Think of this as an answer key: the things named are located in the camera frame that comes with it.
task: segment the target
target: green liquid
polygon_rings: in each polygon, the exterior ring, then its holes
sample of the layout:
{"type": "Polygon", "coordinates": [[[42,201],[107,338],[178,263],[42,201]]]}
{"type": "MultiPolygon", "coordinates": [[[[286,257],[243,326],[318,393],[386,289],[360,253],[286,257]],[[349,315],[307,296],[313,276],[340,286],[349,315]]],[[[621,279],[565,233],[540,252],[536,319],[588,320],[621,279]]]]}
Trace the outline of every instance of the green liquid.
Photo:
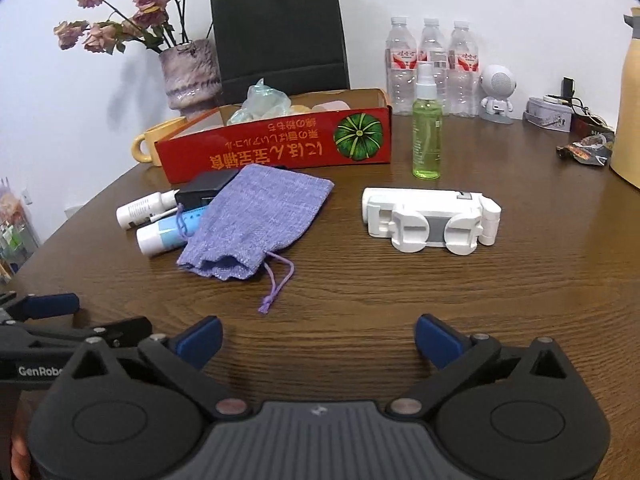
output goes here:
{"type": "Polygon", "coordinates": [[[440,103],[417,99],[414,103],[414,176],[424,179],[440,176],[441,129],[440,103]]]}

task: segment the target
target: drawstring cord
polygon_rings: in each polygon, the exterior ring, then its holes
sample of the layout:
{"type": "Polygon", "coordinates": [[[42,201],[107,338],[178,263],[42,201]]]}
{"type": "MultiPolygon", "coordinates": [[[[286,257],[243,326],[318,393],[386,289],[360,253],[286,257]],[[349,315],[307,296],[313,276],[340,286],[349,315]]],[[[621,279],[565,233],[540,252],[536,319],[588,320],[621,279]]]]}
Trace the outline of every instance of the drawstring cord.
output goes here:
{"type": "Polygon", "coordinates": [[[175,212],[175,225],[178,228],[178,234],[180,238],[183,240],[188,240],[189,235],[187,234],[187,224],[184,222],[184,218],[182,217],[182,213],[184,212],[184,207],[182,204],[178,204],[178,211],[175,212]]]}
{"type": "Polygon", "coordinates": [[[271,256],[272,258],[275,258],[276,260],[280,261],[283,264],[287,264],[289,266],[289,273],[284,277],[284,279],[280,282],[280,284],[276,286],[276,278],[273,275],[273,271],[271,270],[271,267],[269,266],[269,264],[267,262],[264,262],[264,268],[267,269],[267,272],[269,273],[269,277],[271,278],[271,293],[262,299],[262,305],[258,309],[258,312],[260,312],[261,314],[267,314],[269,312],[269,307],[271,306],[271,303],[273,303],[273,301],[276,299],[276,297],[282,290],[282,287],[286,285],[289,279],[293,276],[293,272],[296,270],[296,266],[293,264],[291,260],[287,260],[286,258],[283,258],[282,256],[279,256],[275,253],[271,253],[269,251],[266,251],[266,254],[267,256],[271,256]]]}

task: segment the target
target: pumpkin illustration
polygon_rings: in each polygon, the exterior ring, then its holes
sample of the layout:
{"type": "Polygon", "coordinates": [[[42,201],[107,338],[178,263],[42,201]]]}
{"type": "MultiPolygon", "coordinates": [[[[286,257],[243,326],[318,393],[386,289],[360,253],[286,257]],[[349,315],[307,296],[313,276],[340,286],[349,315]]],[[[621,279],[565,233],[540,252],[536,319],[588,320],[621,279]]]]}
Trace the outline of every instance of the pumpkin illustration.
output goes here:
{"type": "Polygon", "coordinates": [[[374,156],[382,146],[382,124],[369,114],[353,114],[344,118],[334,131],[335,147],[351,160],[374,156]]]}

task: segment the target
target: purple ceramic vase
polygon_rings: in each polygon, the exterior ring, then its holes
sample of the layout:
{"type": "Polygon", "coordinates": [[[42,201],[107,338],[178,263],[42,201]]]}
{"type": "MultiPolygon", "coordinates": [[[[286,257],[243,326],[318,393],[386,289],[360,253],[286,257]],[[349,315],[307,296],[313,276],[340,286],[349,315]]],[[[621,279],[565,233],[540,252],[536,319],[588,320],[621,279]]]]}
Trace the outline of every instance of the purple ceramic vase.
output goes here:
{"type": "Polygon", "coordinates": [[[160,63],[169,108],[190,117],[220,104],[220,69],[209,40],[163,50],[160,63]]]}

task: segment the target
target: black paper bag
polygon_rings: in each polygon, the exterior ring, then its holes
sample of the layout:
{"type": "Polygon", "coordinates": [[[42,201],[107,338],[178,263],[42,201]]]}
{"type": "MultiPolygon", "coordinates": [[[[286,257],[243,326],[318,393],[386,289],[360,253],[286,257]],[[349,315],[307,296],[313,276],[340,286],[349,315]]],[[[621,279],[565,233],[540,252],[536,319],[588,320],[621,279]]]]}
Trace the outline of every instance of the black paper bag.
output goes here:
{"type": "Polygon", "coordinates": [[[338,0],[211,0],[227,104],[258,79],[288,95],[350,88],[338,0]]]}

